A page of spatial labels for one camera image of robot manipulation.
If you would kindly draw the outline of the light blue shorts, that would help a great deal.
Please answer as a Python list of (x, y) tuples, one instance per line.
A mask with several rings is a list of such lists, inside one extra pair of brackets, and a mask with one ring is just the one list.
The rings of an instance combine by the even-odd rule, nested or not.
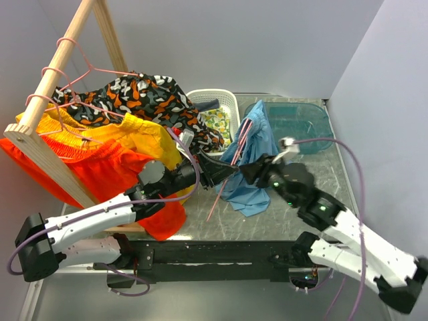
[[(245, 124), (241, 124), (234, 141), (222, 154), (220, 160), (227, 164), (231, 163), (239, 150), (238, 139), (242, 132), (247, 134), (247, 140), (236, 162), (237, 166), (253, 163), (263, 154), (277, 155), (278, 148), (263, 101), (255, 103), (243, 120), (250, 121), (251, 128), (247, 129)], [(224, 201), (230, 203), (233, 210), (240, 211), (246, 217), (264, 212), (271, 201), (265, 189), (248, 184), (241, 172), (229, 177), (224, 187), (221, 184), (217, 185), (215, 190)]]

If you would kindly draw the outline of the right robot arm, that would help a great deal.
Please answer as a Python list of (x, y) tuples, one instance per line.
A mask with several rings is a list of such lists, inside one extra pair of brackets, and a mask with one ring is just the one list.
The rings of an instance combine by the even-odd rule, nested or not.
[(272, 188), (298, 210), (305, 224), (339, 241), (332, 245), (303, 232), (292, 252), (298, 265), (324, 265), (363, 280), (388, 307), (411, 313), (427, 279), (426, 257), (402, 251), (360, 223), (348, 207), (316, 187), (314, 175), (302, 163), (287, 164), (264, 154), (240, 171), (249, 184)]

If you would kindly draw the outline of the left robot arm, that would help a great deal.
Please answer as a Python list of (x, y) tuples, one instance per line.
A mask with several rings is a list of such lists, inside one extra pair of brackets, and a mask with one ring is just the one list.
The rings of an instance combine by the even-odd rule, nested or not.
[(127, 268), (133, 252), (119, 237), (92, 239), (111, 227), (152, 217), (167, 203), (176, 201), (178, 191), (198, 185), (215, 187), (238, 171), (237, 166), (212, 159), (204, 153), (186, 158), (175, 170), (152, 160), (139, 172), (138, 182), (117, 196), (81, 211), (45, 219), (39, 213), (27, 217), (15, 239), (13, 257), (20, 271), (11, 265), (7, 271), (23, 276), (26, 282), (42, 280), (60, 268), (84, 263), (106, 263)]

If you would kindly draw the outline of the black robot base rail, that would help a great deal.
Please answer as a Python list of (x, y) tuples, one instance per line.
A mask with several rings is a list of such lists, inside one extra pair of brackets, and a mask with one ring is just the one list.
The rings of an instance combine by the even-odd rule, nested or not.
[(269, 280), (288, 282), (291, 272), (315, 273), (293, 241), (121, 241), (109, 264), (140, 283)]

